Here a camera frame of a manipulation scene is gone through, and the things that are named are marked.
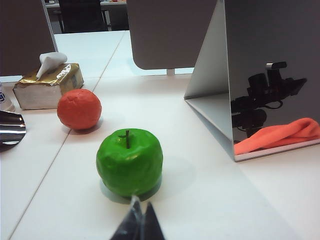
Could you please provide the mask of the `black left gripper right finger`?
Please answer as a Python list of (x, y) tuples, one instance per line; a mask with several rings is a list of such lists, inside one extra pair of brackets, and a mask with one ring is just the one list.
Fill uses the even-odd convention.
[(143, 217), (143, 239), (165, 240), (153, 205), (149, 202)]

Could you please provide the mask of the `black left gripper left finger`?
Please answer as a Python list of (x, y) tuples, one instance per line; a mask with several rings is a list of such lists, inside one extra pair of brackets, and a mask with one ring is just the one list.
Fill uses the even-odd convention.
[(141, 223), (142, 210), (139, 197), (132, 196), (130, 208), (122, 222), (117, 227), (111, 240), (140, 240), (141, 239)]

